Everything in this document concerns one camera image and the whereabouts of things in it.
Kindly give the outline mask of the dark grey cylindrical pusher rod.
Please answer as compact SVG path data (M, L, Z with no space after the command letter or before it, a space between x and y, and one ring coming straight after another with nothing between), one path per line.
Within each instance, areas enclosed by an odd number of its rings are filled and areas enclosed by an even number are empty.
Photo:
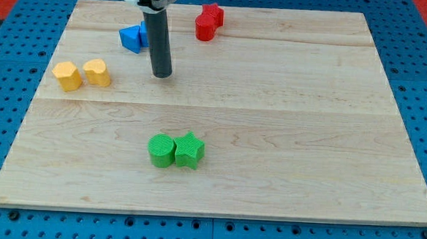
M155 77L166 78L172 74L170 35L168 31L167 10L154 14L143 13L152 73Z

